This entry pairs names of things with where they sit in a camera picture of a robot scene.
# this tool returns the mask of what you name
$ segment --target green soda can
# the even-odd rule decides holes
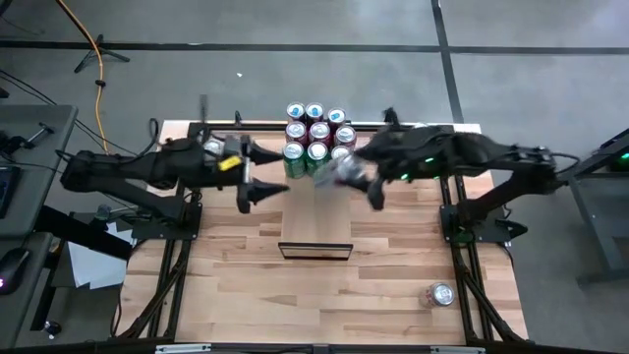
[[[306,175],[306,160],[304,147],[297,142],[290,142],[284,146],[284,171],[286,177],[298,179]]]
[[[308,147],[308,154],[306,156],[308,174],[311,176],[315,175],[316,170],[329,160],[330,154],[325,144],[321,142],[312,143]]]

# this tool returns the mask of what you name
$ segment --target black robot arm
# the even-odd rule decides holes
[[[547,194],[561,186],[553,153],[544,147],[506,146],[482,134],[452,133],[440,126],[402,130],[393,123],[355,155],[377,166],[372,181],[353,182],[353,187],[361,186],[367,193],[374,209],[383,208],[382,186],[394,180],[475,177],[491,169],[513,171],[508,181],[457,205],[462,226],[485,219],[491,210],[520,196]]]
[[[177,184],[189,189],[237,186],[240,212],[287,186],[260,182],[249,175],[250,163],[264,164],[282,159],[249,136],[212,137],[202,145],[193,138],[169,140],[161,151],[130,157],[80,151],[71,156],[62,177],[65,189],[73,192],[102,192],[136,204],[155,215],[182,220],[186,202],[181,196],[159,197],[127,180],[144,181],[160,190]]]

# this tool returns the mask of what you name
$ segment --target can lid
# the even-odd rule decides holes
[[[300,158],[304,154],[304,147],[297,142],[290,142],[284,146],[284,156],[295,159]]]
[[[432,296],[439,306],[448,306],[454,301],[454,291],[448,284],[435,284],[432,289]]]
[[[203,146],[203,148],[217,155],[220,155],[223,153],[223,144],[222,142],[218,140],[214,140],[214,139],[208,140],[207,143],[205,143],[205,145]]]
[[[293,102],[286,107],[286,113],[292,118],[299,118],[303,116],[305,110],[304,105],[300,102]]]
[[[327,147],[324,143],[312,143],[308,147],[308,156],[313,160],[322,160],[327,155]]]
[[[286,134],[291,138],[300,138],[306,134],[306,124],[292,122],[286,126]]]
[[[342,143],[349,143],[356,138],[356,131],[352,127],[343,126],[336,131],[336,139]]]
[[[311,126],[313,138],[323,139],[330,134],[330,127],[325,122],[317,122]]]
[[[345,111],[341,108],[332,108],[327,112],[327,120],[334,123],[345,121]]]
[[[323,105],[321,103],[311,103],[306,107],[306,113],[311,117],[323,116]]]
[[[351,151],[349,150],[348,147],[335,147],[332,150],[332,158],[347,156],[350,153]]]

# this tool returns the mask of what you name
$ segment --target yellow cable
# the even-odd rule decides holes
[[[86,35],[87,40],[89,40],[89,44],[91,44],[91,47],[94,49],[94,52],[96,53],[96,57],[98,58],[98,68],[99,68],[98,79],[100,81],[103,81],[104,66],[102,64],[102,56],[100,56],[100,50],[98,50],[98,46],[94,42],[91,35],[89,35],[89,32],[87,31],[86,27],[83,26],[83,24],[81,23],[81,21],[79,21],[79,19],[77,19],[75,14],[70,10],[70,8],[68,8],[68,6],[66,6],[63,0],[57,0],[57,2],[66,10],[68,15],[70,15],[70,17],[74,20],[74,22],[79,26],[83,34]],[[98,93],[96,94],[96,104],[94,106],[94,112],[96,113],[96,123],[98,124],[98,131],[100,131],[100,138],[102,139],[102,146],[105,149],[105,153],[109,153],[109,149],[107,148],[107,141],[105,140],[105,132],[102,130],[102,124],[100,123],[99,111],[100,111],[100,98],[101,97],[102,97],[102,86],[98,86]]]

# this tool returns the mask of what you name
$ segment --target wooden tabletop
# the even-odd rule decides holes
[[[187,121],[166,121],[162,141],[185,137]],[[476,131],[475,124],[454,125]],[[282,145],[282,132],[250,132],[263,147]],[[253,175],[284,180],[281,163],[257,166]],[[491,176],[466,178],[470,198],[492,187]],[[435,282],[455,288],[452,257],[437,218],[438,182],[420,180],[385,187],[383,211],[351,193],[354,252],[348,262],[285,261],[280,241],[283,195],[239,214],[235,191],[203,190],[200,237],[193,243],[182,300],[178,341],[346,344],[463,344],[458,301],[426,309],[419,295]],[[155,291],[163,241],[149,241],[129,262],[122,292],[125,330]],[[495,245],[479,244],[486,295],[523,337],[527,336],[509,258]],[[161,322],[163,330],[170,306]],[[481,327],[471,302],[477,334]]]

